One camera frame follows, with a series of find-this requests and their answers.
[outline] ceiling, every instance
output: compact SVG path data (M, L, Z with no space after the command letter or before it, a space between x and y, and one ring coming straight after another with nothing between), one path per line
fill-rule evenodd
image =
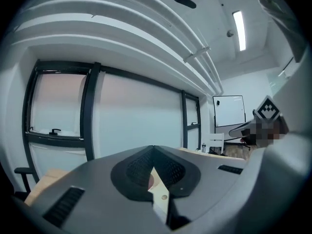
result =
M221 79L277 66L278 61L268 51L267 44L269 23L272 20L262 10L258 0L192 0L197 4L196 9L190 9L174 0L161 1L187 22L202 43L211 47L209 55ZM246 33L246 50L242 52L239 51L232 16L238 10L243 14ZM233 31L233 37L226 36L228 30ZM261 68L253 65L253 60L259 63L259 58L262 59Z

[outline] whiteboard frame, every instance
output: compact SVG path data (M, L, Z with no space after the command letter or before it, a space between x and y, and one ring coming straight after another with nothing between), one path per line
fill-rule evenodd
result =
M225 126L216 126L216 119L215 119L215 97L234 97L234 95L233 95L233 96L213 96L213 103L214 103L214 133L215 133L216 127L229 127L229 126L236 126L236 125L239 125L239 124L246 123L246 113L245 113L244 98L243 98L243 96L241 96L241 97L242 97L242 100L243 100L243 108L244 108L244 116L245 116L244 119L245 119L245 122L242 122L242 123L239 123L239 124L225 125ZM225 139L224 141L233 140L233 139L238 139L238 138Z

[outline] wooden floor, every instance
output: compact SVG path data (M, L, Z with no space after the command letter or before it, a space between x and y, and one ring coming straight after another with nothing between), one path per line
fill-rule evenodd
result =
M224 154L229 157L243 158L248 160L253 150L257 149L257 146L250 146L250 151L247 147L237 145L225 145ZM215 150L216 153L220 154L220 149Z

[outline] bottle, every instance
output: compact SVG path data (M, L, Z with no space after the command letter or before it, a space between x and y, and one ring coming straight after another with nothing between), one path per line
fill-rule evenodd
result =
M203 143L203 144L201 145L201 152L202 152L202 153L206 153L206 144L205 144L205 143Z

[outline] white chair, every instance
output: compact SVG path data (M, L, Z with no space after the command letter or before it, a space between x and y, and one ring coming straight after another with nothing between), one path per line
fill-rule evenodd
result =
M221 154L223 154L224 133L221 134L207 134L204 136L204 143L206 144L206 153L211 147L221 147Z

